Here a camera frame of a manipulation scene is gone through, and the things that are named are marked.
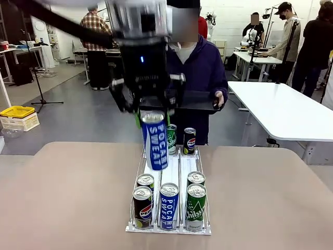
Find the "blue can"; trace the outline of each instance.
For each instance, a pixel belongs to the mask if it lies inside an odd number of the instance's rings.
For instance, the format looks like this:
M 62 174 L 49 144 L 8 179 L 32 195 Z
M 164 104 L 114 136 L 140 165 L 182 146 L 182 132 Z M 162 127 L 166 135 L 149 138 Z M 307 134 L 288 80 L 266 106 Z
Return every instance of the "blue can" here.
M 150 112 L 141 117 L 147 164 L 152 170 L 161 171 L 168 166 L 168 137 L 164 115 Z
M 161 186 L 161 229 L 171 231 L 177 227 L 179 188 L 176 184 L 166 183 Z

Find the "navy jacket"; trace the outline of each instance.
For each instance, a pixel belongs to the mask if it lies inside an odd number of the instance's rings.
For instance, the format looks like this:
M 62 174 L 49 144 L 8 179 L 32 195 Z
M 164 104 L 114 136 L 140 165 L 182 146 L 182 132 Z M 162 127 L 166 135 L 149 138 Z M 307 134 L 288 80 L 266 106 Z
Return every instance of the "navy jacket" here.
M 218 48 L 201 35 L 190 57 L 182 64 L 176 52 L 168 49 L 166 63 L 170 74 L 183 73 L 186 78 L 186 90 L 206 91 L 212 95 L 222 91 L 224 102 L 228 99 L 228 82 Z M 183 144 L 184 129 L 197 130 L 196 145 L 208 143 L 209 115 L 198 111 L 177 110 L 171 118 L 177 125 L 177 144 Z

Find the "black shirt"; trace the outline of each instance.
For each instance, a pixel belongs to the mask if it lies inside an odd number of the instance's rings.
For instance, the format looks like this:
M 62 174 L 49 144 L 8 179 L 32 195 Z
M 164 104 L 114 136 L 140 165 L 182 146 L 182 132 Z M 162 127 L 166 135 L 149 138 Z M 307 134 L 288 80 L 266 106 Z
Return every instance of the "black shirt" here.
M 245 27 L 245 29 L 243 30 L 243 37 L 246 35 L 246 32 L 249 30 L 249 29 L 252 29 L 254 28 L 257 32 L 258 32 L 258 35 L 261 34 L 262 32 L 264 32 L 264 26 L 262 25 L 262 23 L 260 22 L 259 25 L 247 25 Z
M 329 54 L 333 50 L 333 24 L 312 20 L 307 23 L 303 36 L 305 39 L 297 63 L 327 69 Z

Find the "can rack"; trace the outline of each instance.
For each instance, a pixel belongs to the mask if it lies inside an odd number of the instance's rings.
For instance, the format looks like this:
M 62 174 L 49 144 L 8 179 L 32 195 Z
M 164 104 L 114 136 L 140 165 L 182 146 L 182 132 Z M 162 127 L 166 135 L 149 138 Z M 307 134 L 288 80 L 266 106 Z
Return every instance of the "can rack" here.
M 193 155 L 183 155 L 181 147 L 177 148 L 177 153 L 169 155 L 169 166 L 163 171 L 154 171 L 150 169 L 146 161 L 146 153 L 143 148 L 139 166 L 136 173 L 133 190 L 136 188 L 136 179 L 142 173 L 151 174 L 155 180 L 154 201 L 155 206 L 152 210 L 152 224 L 150 228 L 139 229 L 135 226 L 134 220 L 134 203 L 131 198 L 130 205 L 130 219 L 126 227 L 126 232 L 140 232 L 140 233 L 173 233 L 173 234 L 194 234 L 194 235 L 211 235 L 210 216 L 209 216 L 209 201 L 208 194 L 206 196 L 203 226 L 202 230 L 198 232 L 191 232 L 186 230 L 185 215 L 186 215 L 186 194 L 187 194 L 187 176 L 190 172 L 199 171 L 203 173 L 202 163 L 200 158 L 200 151 L 196 148 Z M 179 187 L 178 196 L 178 217 L 177 227 L 172 231 L 165 231 L 160 228 L 160 186 L 165 183 L 174 183 Z

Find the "plaid shirt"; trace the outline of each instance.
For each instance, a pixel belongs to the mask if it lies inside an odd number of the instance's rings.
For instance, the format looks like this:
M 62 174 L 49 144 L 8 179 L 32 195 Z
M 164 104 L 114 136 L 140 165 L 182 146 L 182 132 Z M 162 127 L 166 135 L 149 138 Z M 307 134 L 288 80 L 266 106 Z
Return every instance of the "plaid shirt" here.
M 95 30 L 101 33 L 108 33 L 111 34 L 111 30 L 107 23 L 103 20 L 102 17 L 99 17 L 97 14 L 93 12 L 89 12 L 87 15 L 84 16 L 82 19 L 81 26 Z M 105 51 L 106 49 L 102 46 L 92 44 L 90 42 L 82 41 L 83 47 L 87 48 L 88 51 Z

